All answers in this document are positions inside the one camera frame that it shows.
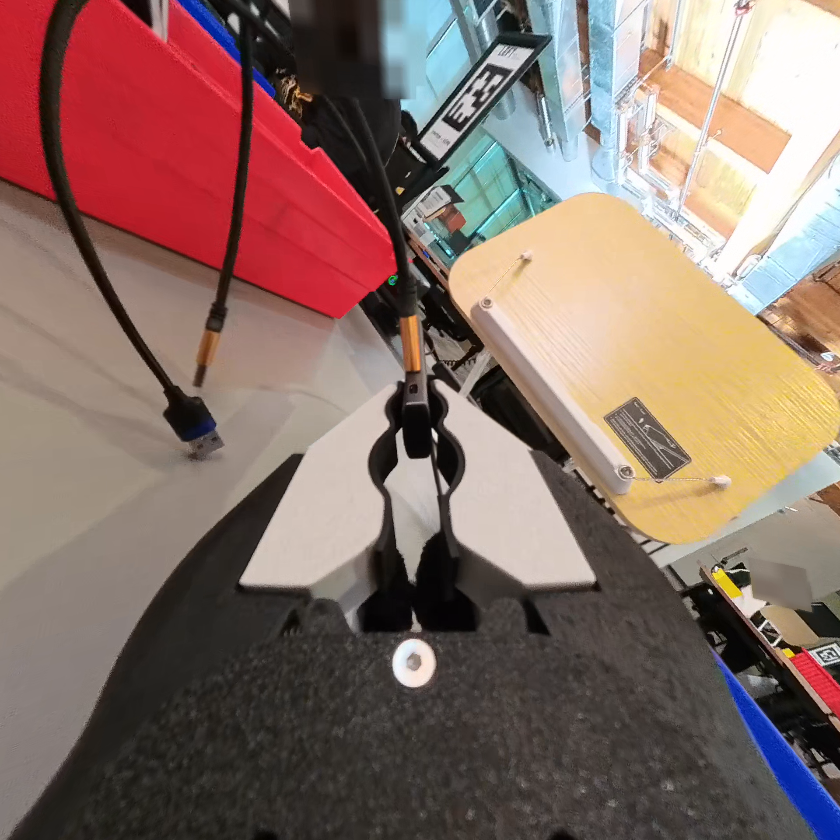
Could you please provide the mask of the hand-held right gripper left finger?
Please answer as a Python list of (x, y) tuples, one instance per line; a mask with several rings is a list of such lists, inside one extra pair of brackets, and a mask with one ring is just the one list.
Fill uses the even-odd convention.
[(407, 582), (385, 486), (402, 389), (388, 385), (308, 448), (241, 574), (243, 590), (329, 600), (346, 613)]

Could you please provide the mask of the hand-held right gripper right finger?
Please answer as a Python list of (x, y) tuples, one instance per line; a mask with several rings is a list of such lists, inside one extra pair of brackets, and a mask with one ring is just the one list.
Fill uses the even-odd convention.
[(432, 388), (441, 435), (460, 456), (446, 478), (456, 586), (472, 601), (592, 589), (595, 573), (529, 447), (447, 384)]

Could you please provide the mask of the black cable blue plug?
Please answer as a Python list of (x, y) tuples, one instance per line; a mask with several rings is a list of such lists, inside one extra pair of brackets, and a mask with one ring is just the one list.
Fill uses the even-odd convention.
[(166, 400), (163, 418), (188, 447), (189, 455), (204, 459), (223, 446), (217, 423), (203, 399), (188, 395), (173, 382), (136, 328), (113, 287), (84, 224), (70, 186), (61, 142), (61, 88), (72, 30), (84, 7), (83, 1), (54, 2), (49, 14), (38, 75), (38, 124), (49, 183), (70, 236), (95, 287), (118, 324), (122, 335), (152, 373)]

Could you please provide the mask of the black cable gold connector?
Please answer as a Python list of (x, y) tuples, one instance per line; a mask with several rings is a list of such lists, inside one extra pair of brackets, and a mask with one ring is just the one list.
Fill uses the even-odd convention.
[(404, 369), (403, 440), (409, 458), (424, 459), (432, 454), (432, 416), (427, 393), (424, 331), (417, 315), (417, 286), (408, 265), (402, 219), (396, 209), (385, 165), (359, 102), (350, 100), (352, 122), (347, 121), (330, 98), (323, 98), (323, 103), (348, 134), (371, 176), (381, 220), (392, 242), (397, 274), (395, 308), (400, 319)]
[(249, 163), (253, 133), (255, 91), (253, 31), (248, 18), (237, 13), (239, 21), (239, 54), (241, 75), (241, 113), (234, 197), (224, 261), (217, 280), (215, 298), (206, 317), (205, 328), (196, 354), (193, 385), (202, 387), (212, 366), (228, 314), (228, 295), (232, 286), (240, 239), (245, 220), (245, 201), (249, 179)]

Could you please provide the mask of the wooden board with white bar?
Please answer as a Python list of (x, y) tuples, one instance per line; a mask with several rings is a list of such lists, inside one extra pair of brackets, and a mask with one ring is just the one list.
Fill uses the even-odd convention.
[(713, 537), (838, 433), (820, 375), (617, 197), (573, 196), (467, 250), (448, 292), (648, 538)]

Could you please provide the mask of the labelled cardboard box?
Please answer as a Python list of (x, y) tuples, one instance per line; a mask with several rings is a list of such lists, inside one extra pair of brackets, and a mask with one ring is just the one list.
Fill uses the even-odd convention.
[(418, 197), (402, 215), (407, 232), (421, 245), (448, 240), (462, 231), (466, 218), (461, 205), (465, 199), (454, 187), (435, 185)]

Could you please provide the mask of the red plastic bin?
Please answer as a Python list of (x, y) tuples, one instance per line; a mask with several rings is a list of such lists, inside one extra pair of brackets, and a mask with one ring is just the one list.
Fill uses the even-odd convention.
[[(238, 63), (178, 3), (161, 40), (122, 2), (72, 30), (60, 129), (79, 209), (220, 269), (240, 130)], [(395, 272), (391, 240), (321, 150), (255, 86), (235, 276), (341, 318)]]
[(786, 657), (785, 664), (839, 732), (839, 685), (834, 677), (807, 651)]

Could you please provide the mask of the blue plastic bin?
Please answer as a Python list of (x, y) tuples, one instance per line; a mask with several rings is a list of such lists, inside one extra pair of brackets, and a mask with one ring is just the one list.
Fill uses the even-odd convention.
[[(236, 62), (240, 62), (240, 51), (238, 43), (238, 35), (234, 34), (233, 30), (228, 26), (227, 20), (212, 6), (210, 2), (206, 1), (176, 1), (181, 7), (191, 15), (195, 21), (205, 29), (210, 37), (222, 48)], [(270, 98), (276, 96), (275, 88), (269, 83), (266, 77), (261, 73), (261, 67), (257, 61), (256, 52), (256, 38), (253, 40), (252, 51), (252, 67), (255, 82), (266, 92)]]
[(736, 676), (713, 654), (739, 715), (783, 792), (818, 839), (839, 838), (839, 807)]

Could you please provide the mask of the black framed marker sign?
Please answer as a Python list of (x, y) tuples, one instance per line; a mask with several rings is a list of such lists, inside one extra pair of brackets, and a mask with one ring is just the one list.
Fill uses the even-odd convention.
[(551, 35), (499, 34), (417, 136), (416, 150), (442, 165), (551, 43)]

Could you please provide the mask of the silver metal duct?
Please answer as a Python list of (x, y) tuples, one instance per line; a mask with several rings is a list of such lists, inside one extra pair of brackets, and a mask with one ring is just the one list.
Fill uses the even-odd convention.
[(591, 123), (600, 141), (592, 160), (596, 182), (608, 192), (618, 184), (626, 143), (621, 103), (637, 78), (646, 34), (646, 1), (589, 1)]
[(585, 128), (585, 93), (581, 62), (578, 4), (575, 1), (527, 1), (535, 35), (549, 36), (538, 57), (539, 91), (535, 94), (544, 145), (574, 161)]

